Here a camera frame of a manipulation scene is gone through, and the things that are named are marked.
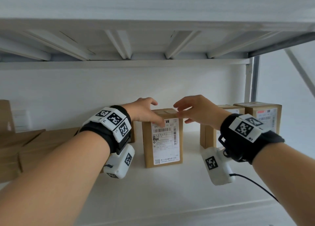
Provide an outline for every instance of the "forearm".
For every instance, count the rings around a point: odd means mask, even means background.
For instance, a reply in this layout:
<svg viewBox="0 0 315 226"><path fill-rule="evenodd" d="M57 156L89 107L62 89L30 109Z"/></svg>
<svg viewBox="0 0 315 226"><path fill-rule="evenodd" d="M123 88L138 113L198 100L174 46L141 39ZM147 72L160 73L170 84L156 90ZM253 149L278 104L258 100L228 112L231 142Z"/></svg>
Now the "forearm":
<svg viewBox="0 0 315 226"><path fill-rule="evenodd" d="M0 192L2 225L72 225L108 159L107 142L85 131Z"/></svg>
<svg viewBox="0 0 315 226"><path fill-rule="evenodd" d="M253 167L297 225L315 225L315 160L284 143L269 144Z"/></svg>

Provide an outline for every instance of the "person's left hand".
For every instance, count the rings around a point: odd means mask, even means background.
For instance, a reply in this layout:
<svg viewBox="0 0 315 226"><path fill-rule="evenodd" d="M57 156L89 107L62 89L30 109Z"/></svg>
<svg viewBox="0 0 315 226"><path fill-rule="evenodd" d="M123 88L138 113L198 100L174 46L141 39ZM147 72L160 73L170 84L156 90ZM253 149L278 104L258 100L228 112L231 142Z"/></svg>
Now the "person's left hand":
<svg viewBox="0 0 315 226"><path fill-rule="evenodd" d="M157 105L157 101L151 97L139 98L138 100L121 105L130 115L131 121L154 122L160 127L164 127L164 119L151 111L150 106Z"/></svg>

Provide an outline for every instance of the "upper shelf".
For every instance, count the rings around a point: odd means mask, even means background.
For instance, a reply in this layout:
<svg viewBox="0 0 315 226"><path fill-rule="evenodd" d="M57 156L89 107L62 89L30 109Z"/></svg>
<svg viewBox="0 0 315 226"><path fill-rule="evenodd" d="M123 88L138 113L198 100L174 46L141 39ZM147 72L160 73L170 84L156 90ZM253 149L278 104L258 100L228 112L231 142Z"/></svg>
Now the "upper shelf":
<svg viewBox="0 0 315 226"><path fill-rule="evenodd" d="M314 9L315 0L0 0L0 56L247 58L315 40Z"/></svg>

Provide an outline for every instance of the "finger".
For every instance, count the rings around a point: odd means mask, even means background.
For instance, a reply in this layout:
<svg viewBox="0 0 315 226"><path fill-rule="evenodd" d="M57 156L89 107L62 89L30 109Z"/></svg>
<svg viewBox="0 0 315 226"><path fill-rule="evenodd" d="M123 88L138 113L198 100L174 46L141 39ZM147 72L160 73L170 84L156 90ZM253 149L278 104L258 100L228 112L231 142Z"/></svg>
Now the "finger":
<svg viewBox="0 0 315 226"><path fill-rule="evenodd" d="M181 105L190 105L192 106L192 104L195 102L195 96L185 96L184 98L180 99L179 101L177 101L173 107L178 108Z"/></svg>
<svg viewBox="0 0 315 226"><path fill-rule="evenodd" d="M158 116L157 114L155 114L154 112L151 112L151 122L154 122L155 124L157 124L159 127L165 127L165 123L164 123L164 119L160 116Z"/></svg>
<svg viewBox="0 0 315 226"><path fill-rule="evenodd" d="M189 124L189 123L192 123L192 122L195 122L195 121L194 121L194 120L191 120L191 119L185 120L185 123L186 123L186 124Z"/></svg>
<svg viewBox="0 0 315 226"><path fill-rule="evenodd" d="M187 108L190 108L191 106L190 105L181 105L177 108L178 111L183 111L183 110L186 110Z"/></svg>
<svg viewBox="0 0 315 226"><path fill-rule="evenodd" d="M193 113L192 108L185 111L179 111L177 112L177 117L180 119L184 119L184 118L190 119L192 116L192 113Z"/></svg>
<svg viewBox="0 0 315 226"><path fill-rule="evenodd" d="M148 100L150 102L150 104L152 104L152 105L157 105L157 101L154 100L152 97L147 97L146 100Z"/></svg>

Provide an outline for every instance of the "hand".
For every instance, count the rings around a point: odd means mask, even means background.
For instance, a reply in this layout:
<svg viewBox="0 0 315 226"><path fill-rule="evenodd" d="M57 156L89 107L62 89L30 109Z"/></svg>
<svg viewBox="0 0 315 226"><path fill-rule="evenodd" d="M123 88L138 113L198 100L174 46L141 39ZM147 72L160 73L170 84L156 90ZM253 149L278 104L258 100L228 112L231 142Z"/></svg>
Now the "hand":
<svg viewBox="0 0 315 226"><path fill-rule="evenodd" d="M188 118L185 123L196 121L200 124L210 125L217 130L220 130L225 118L231 114L202 95L186 96L176 102L174 107L178 110L178 118Z"/></svg>
<svg viewBox="0 0 315 226"><path fill-rule="evenodd" d="M139 98L138 100L121 105L130 115L131 121L150 121L160 127L165 127L164 119L151 111L150 106L157 105L157 101L151 97Z"/></svg>

